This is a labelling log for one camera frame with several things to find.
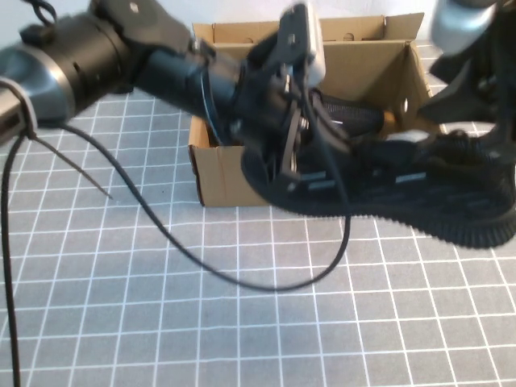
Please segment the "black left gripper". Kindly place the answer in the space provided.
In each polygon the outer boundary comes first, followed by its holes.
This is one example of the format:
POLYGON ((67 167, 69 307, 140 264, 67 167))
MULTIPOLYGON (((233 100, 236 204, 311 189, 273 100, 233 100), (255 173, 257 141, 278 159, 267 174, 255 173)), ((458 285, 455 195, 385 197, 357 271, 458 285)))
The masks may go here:
MULTIPOLYGON (((292 107, 298 94, 285 91, 286 72, 281 67, 264 71, 249 60, 241 62, 241 74, 235 89, 235 119, 242 122, 237 137, 282 137, 287 119, 293 114, 280 164, 283 189, 296 189, 300 181, 295 156, 296 140, 302 112, 292 107)), ((332 122, 317 90, 308 92, 308 119, 318 148, 333 156, 350 156, 349 138, 332 122)))

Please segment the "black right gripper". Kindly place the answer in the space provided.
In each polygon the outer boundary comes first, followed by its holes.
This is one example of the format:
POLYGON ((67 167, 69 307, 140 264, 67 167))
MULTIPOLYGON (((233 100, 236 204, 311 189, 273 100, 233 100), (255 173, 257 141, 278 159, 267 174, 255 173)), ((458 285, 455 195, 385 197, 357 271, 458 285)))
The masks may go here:
MULTIPOLYGON (((515 54, 505 46, 480 42, 442 54, 430 74, 446 84, 418 111, 433 123, 496 123, 501 113, 515 112, 515 54)), ((515 119, 500 120, 485 145, 491 158, 515 161, 515 119)))

